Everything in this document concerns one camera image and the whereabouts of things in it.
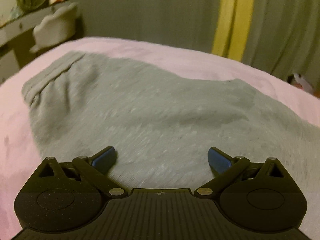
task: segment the screw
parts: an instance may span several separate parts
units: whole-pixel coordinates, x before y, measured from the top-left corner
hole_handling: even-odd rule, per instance
[[[120,196],[124,193],[124,190],[119,187],[114,187],[111,190],[109,190],[109,193],[113,196]]]
[[[212,189],[210,188],[207,188],[207,187],[201,187],[197,190],[197,192],[200,194],[200,195],[203,195],[203,196],[207,196],[207,195],[210,195],[212,194]]]

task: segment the gray curtain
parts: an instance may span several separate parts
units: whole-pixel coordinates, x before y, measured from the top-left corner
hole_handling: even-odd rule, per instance
[[[85,35],[211,52],[220,0],[76,0]]]
[[[320,0],[255,0],[242,62],[285,80],[293,72],[320,88]]]

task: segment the yellow stripe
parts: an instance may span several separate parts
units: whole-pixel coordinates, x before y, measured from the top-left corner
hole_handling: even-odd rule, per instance
[[[254,0],[237,0],[228,58],[241,61],[251,25]]]
[[[227,56],[236,0],[221,0],[212,54]]]

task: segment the gray garment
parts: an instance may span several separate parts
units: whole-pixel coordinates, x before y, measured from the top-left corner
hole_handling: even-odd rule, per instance
[[[121,186],[194,190],[213,178],[211,146],[253,162],[274,156],[319,209],[320,130],[241,80],[190,80],[132,59],[70,52],[23,94],[42,158],[67,162],[112,145],[110,177]]]

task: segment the bed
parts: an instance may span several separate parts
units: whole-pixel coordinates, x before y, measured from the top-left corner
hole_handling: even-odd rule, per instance
[[[21,89],[32,76],[69,51],[132,58],[154,64],[181,77],[199,80],[241,79],[263,94],[283,103],[301,119],[320,127],[320,100],[265,72],[203,52],[146,42],[111,38],[83,38],[66,42],[41,55],[0,87],[0,239],[7,240],[20,230],[13,203],[17,193],[41,163],[33,140]],[[317,239],[320,229],[318,187],[308,195],[308,211],[300,229]]]

